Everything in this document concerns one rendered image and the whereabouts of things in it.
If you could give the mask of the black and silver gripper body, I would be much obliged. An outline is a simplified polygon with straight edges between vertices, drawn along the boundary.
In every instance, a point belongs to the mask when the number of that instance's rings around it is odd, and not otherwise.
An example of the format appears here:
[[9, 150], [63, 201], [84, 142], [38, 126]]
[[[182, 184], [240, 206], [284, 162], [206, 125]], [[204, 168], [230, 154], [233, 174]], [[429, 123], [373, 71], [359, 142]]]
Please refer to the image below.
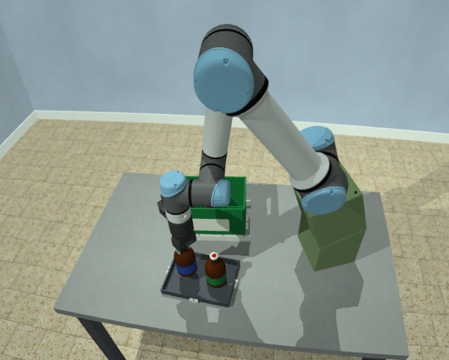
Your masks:
[[166, 212], [161, 195], [161, 200], [157, 202], [160, 213], [167, 219], [170, 233], [172, 235], [172, 245], [182, 251], [189, 245], [197, 241], [194, 232], [194, 224], [191, 215], [191, 207], [183, 214], [173, 215]]

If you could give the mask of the grey flat bar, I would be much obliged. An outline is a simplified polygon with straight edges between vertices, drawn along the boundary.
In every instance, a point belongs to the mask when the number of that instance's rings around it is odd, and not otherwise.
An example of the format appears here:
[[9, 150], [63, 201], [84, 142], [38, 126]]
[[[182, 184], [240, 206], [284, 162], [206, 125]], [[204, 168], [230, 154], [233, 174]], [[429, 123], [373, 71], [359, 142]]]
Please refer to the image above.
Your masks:
[[[251, 200], [246, 200], [246, 206], [251, 206]], [[246, 230], [249, 229], [249, 211], [246, 211]], [[196, 234], [197, 240], [201, 241], [230, 241], [230, 242], [250, 242], [250, 235], [213, 235]], [[234, 289], [237, 288], [238, 280], [235, 280]], [[190, 302], [197, 303], [198, 299], [190, 298]]]

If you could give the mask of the brown bottle with yellow cap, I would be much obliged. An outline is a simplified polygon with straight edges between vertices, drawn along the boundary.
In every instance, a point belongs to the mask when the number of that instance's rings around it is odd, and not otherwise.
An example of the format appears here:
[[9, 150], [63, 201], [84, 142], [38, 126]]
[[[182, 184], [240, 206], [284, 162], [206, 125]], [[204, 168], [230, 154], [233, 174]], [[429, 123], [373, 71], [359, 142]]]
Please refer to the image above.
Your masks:
[[173, 257], [177, 271], [180, 275], [183, 277], [190, 277], [195, 274], [197, 271], [197, 262], [191, 247], [182, 250], [180, 255], [175, 251]]

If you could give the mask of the green bottle crate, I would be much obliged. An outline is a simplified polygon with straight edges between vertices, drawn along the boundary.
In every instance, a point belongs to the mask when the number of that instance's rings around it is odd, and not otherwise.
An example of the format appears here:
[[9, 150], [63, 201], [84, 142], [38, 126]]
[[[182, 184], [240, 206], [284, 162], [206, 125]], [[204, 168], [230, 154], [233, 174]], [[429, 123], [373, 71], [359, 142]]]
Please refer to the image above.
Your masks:
[[191, 215], [196, 234], [245, 235], [246, 189], [235, 176], [225, 176], [231, 183], [227, 206], [194, 206]]

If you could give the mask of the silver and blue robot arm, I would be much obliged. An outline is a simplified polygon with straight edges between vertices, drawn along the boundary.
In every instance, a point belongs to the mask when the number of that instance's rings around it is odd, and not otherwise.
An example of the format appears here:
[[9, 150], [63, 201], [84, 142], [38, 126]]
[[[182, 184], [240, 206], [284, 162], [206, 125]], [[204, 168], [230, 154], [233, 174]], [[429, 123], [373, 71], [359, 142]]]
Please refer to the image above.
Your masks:
[[348, 179], [340, 169], [332, 131], [322, 126], [297, 129], [268, 92], [269, 80], [255, 64], [251, 39], [243, 29], [218, 25], [202, 41], [194, 67], [194, 90], [206, 106], [199, 177], [187, 179], [179, 171], [161, 177], [166, 212], [180, 215], [190, 206], [229, 205], [225, 164], [231, 117], [239, 117], [292, 175], [289, 182], [306, 212], [325, 215], [340, 209]]

